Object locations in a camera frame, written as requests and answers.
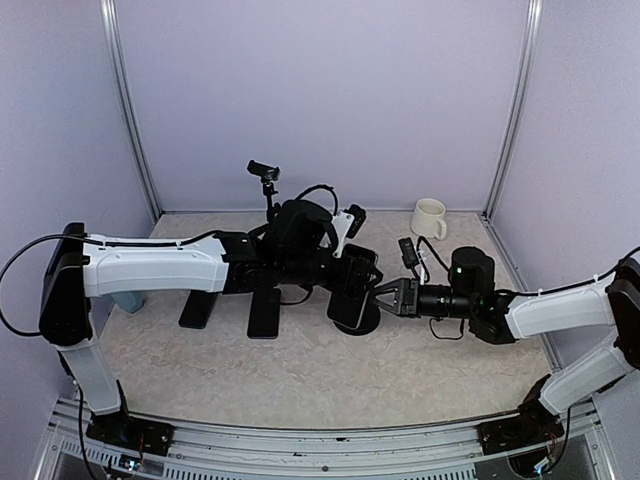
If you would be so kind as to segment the tall black phone stand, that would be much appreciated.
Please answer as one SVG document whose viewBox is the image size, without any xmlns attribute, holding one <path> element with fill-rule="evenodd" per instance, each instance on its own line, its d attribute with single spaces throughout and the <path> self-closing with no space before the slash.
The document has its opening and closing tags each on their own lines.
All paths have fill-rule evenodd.
<svg viewBox="0 0 640 480">
<path fill-rule="evenodd" d="M 274 196 L 278 194 L 275 183 L 279 180 L 281 170 L 279 167 L 272 167 L 251 159 L 247 165 L 247 171 L 260 178 L 262 194 L 266 198 L 266 219 L 270 223 L 275 219 L 281 209 L 281 204 L 274 201 Z"/>
</svg>

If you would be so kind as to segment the purple phone black screen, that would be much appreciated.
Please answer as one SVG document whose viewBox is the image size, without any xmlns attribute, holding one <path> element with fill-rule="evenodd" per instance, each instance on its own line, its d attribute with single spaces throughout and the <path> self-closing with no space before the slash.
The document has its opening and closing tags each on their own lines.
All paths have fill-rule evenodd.
<svg viewBox="0 0 640 480">
<path fill-rule="evenodd" d="M 279 334 L 281 290 L 271 288 L 252 295 L 247 336 L 254 340 L 273 340 Z"/>
</svg>

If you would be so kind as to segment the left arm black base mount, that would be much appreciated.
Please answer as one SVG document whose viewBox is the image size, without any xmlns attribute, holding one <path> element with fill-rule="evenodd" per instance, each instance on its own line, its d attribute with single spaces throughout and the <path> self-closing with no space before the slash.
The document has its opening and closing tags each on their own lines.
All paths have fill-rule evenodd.
<svg viewBox="0 0 640 480">
<path fill-rule="evenodd" d="M 86 435 L 108 445 L 142 454 L 167 456 L 174 427 L 165 422 L 132 416 L 125 411 L 91 415 Z"/>
</svg>

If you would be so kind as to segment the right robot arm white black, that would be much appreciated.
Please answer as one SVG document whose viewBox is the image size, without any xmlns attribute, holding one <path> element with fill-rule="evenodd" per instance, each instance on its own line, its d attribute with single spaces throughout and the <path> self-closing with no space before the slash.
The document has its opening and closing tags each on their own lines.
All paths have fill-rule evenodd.
<svg viewBox="0 0 640 480">
<path fill-rule="evenodd" d="M 639 367 L 639 263 L 631 254 L 608 272 L 551 290 L 514 292 L 494 283 L 495 262 L 464 246 L 451 255 L 448 282 L 423 284 L 399 278 L 376 287 L 372 301 L 397 317 L 463 319 L 470 332 L 492 345 L 554 331 L 604 325 L 611 331 L 592 350 L 542 379 L 511 433 L 523 444 L 546 432 L 552 416 L 567 411 Z"/>
</svg>

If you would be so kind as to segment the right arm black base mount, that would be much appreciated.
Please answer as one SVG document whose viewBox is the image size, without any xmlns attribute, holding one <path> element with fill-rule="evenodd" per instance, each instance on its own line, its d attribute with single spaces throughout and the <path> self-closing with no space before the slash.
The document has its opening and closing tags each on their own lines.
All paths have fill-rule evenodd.
<svg viewBox="0 0 640 480">
<path fill-rule="evenodd" d="M 515 416 L 482 422 L 476 427 L 484 455 L 535 445 L 565 434 L 560 416 L 540 402 L 542 387 L 550 377 L 547 374 L 533 385 Z"/>
</svg>

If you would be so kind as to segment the blue phone black screen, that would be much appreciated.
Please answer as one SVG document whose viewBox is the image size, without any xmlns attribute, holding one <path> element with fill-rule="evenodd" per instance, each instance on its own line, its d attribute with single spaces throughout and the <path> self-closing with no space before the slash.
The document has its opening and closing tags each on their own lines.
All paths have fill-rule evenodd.
<svg viewBox="0 0 640 480">
<path fill-rule="evenodd" d="M 218 294 L 192 290 L 179 318 L 179 326 L 188 329 L 204 329 L 217 300 Z"/>
</svg>

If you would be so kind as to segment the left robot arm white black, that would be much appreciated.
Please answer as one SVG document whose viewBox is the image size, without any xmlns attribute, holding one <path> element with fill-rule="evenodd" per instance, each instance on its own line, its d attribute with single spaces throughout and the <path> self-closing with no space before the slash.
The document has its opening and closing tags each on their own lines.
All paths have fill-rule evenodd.
<svg viewBox="0 0 640 480">
<path fill-rule="evenodd" d="M 213 230 L 187 239 L 118 239 L 90 235 L 81 223 L 46 236 L 57 246 L 43 281 L 37 335 L 58 351 L 102 430 L 121 445 L 140 434 L 124 392 L 95 339 L 92 298 L 123 292 L 187 290 L 252 296 L 251 339 L 279 331 L 283 285 L 327 290 L 327 315 L 347 330 L 377 321 L 368 297 L 380 282 L 375 252 L 352 244 L 366 213 L 353 205 L 329 212 L 304 199 L 268 211 L 249 232 Z"/>
</svg>

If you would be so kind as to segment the short bent black phone stand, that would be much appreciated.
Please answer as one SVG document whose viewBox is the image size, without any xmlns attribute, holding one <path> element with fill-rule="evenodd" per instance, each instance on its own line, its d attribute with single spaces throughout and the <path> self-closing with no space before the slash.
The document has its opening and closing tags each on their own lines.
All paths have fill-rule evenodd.
<svg viewBox="0 0 640 480">
<path fill-rule="evenodd" d="M 372 333 L 379 327 L 380 319 L 381 313 L 379 307 L 374 304 L 367 303 L 364 307 L 364 313 L 358 327 L 350 328 L 337 322 L 334 323 L 334 326 L 347 335 L 364 336 Z"/>
</svg>

